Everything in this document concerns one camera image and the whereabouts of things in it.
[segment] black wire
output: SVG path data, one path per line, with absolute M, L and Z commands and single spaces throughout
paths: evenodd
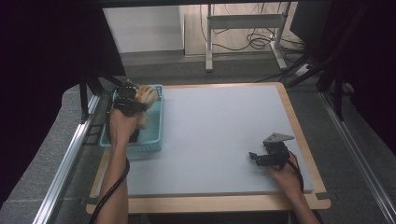
M 206 39 L 206 36 L 205 36 L 205 33 L 204 33 L 204 26 L 202 25 L 202 5 L 199 6 L 199 13 L 200 13 L 202 35 L 204 37 L 205 42 L 207 43 L 207 39 Z M 224 49 L 238 51 L 238 50 L 246 49 L 247 47 L 250 46 L 250 43 L 247 44 L 246 46 L 242 47 L 241 49 L 230 49 L 230 48 L 227 48 L 225 46 L 222 46 L 222 45 L 219 45 L 219 44 L 213 44 L 213 43 L 212 43 L 212 46 L 218 46 L 218 47 L 221 47 L 221 48 L 224 48 Z
M 291 70 L 293 70 L 293 69 L 295 69 L 295 68 L 296 68 L 298 65 L 300 65 L 304 60 L 306 60 L 306 59 L 309 57 L 309 55 L 311 55 L 313 52 L 316 52 L 318 49 L 324 47 L 327 43 L 332 42 L 332 41 L 337 37 L 338 33 L 347 25 L 347 22 L 350 21 L 350 19 L 352 18 L 352 15 L 353 15 L 353 13 L 347 13 L 347 14 L 345 15 L 345 19 L 342 20 L 343 22 L 340 22 L 340 23 L 337 25 L 337 27 L 335 27 L 335 29 L 332 31 L 332 33 L 329 34 L 329 35 L 326 37 L 326 39 L 324 39 L 322 42 L 320 42 L 320 43 L 319 43 L 317 46 L 315 46 L 314 48 L 312 48 L 312 49 L 310 49 L 310 50 L 307 50 L 307 51 L 305 52 L 305 54 L 304 54 L 299 60 L 297 60 L 296 63 L 294 63 L 291 67 L 289 67 L 287 70 L 285 70 L 285 71 L 283 71 L 283 72 L 281 72 L 281 73 L 275 74 L 275 75 L 271 75 L 271 76 L 269 76 L 269 77 L 262 78 L 262 79 L 260 79 L 260 80 L 255 81 L 255 82 L 263 82 L 263 81 L 265 81 L 265 80 L 267 80 L 267 79 L 270 79 L 270 78 L 273 78 L 273 77 L 282 76 L 282 77 L 279 79 L 279 82 L 282 82 L 282 83 L 286 86 L 286 80 L 287 80 L 290 76 L 293 75 L 293 74 L 288 75 L 288 72 L 291 71 Z
M 128 159 L 126 158 L 126 163 L 125 163 L 125 170 L 122 173 L 121 177 L 119 178 L 119 180 L 117 180 L 117 182 L 107 191 L 107 193 L 105 194 L 105 196 L 103 196 L 102 200 L 99 202 L 99 204 L 96 205 L 95 210 L 92 213 L 91 219 L 90 219 L 90 224 L 93 224 L 96 220 L 96 218 L 99 215 L 100 210 L 102 209 L 102 207 L 105 205 L 105 203 L 107 202 L 107 200 L 110 198 L 110 196 L 116 191 L 116 189 L 120 186 L 120 184 L 122 183 L 122 181 L 125 179 L 125 177 L 128 175 L 129 170 L 130 170 L 130 164 Z
M 265 4 L 262 4 L 262 9 L 261 9 L 261 13 L 264 11 L 264 5 Z M 204 37 L 204 40 L 205 40 L 205 42 L 207 43 L 207 39 L 206 39 L 206 36 L 205 36 L 205 33 L 204 33 L 204 26 L 203 26 L 203 22 L 202 22 L 202 5 L 200 5 L 200 22 L 201 22 L 201 32 L 202 32 L 202 35 L 203 35 L 203 37 Z M 222 30 L 222 31 L 220 31 L 220 32 L 215 32 L 215 31 L 213 31 L 215 34 L 221 34 L 221 33 L 223 33 L 223 32 L 225 32 L 225 31 L 227 31 L 227 30 Z M 225 46 L 223 46 L 223 45 L 220 45 L 220 44 L 213 44 L 212 43 L 212 46 L 217 46 L 217 47 L 221 47 L 221 48 L 224 48 L 224 49 L 228 49 L 228 50 L 232 50 L 232 51 L 238 51 L 238 50 L 242 50 L 242 49 L 246 49 L 246 48 L 248 48 L 248 47 L 252 47 L 252 48 L 254 48 L 254 49 L 264 49 L 270 42 L 271 42 L 271 38 L 269 38 L 268 36 L 266 36 L 266 35 L 260 35 L 260 34 L 257 34 L 256 33 L 256 28 L 253 30 L 253 32 L 250 34 L 249 32 L 247 32 L 247 41 L 248 41 L 248 43 L 247 43 L 247 45 L 246 46 L 244 46 L 244 47 L 242 47 L 242 48 L 240 48 L 240 49 L 231 49 L 231 48 L 228 48 L 228 47 L 225 47 Z

